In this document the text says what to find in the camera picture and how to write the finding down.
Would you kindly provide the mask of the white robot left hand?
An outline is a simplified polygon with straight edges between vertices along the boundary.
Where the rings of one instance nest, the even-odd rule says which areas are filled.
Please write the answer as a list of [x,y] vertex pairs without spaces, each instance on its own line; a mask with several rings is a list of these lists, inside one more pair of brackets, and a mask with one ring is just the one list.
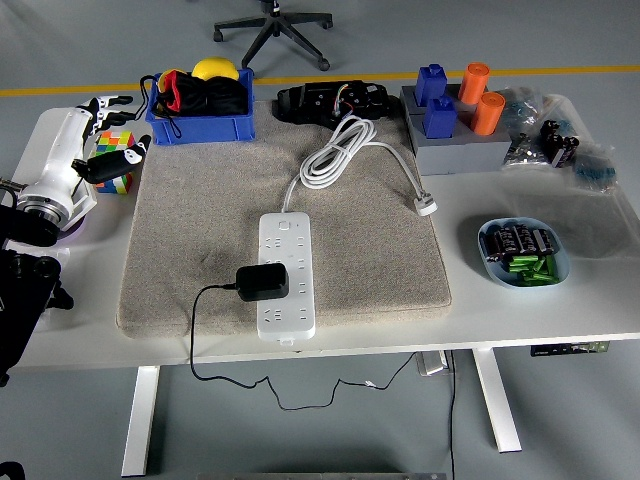
[[151,143],[143,135],[132,146],[87,159],[87,141],[113,126],[122,126],[137,115],[116,110],[127,105],[131,96],[100,96],[71,108],[62,122],[49,151],[39,180],[27,186],[18,197],[18,205],[36,208],[55,205],[66,213],[72,212],[72,195],[81,181],[99,184],[131,172],[146,157]]

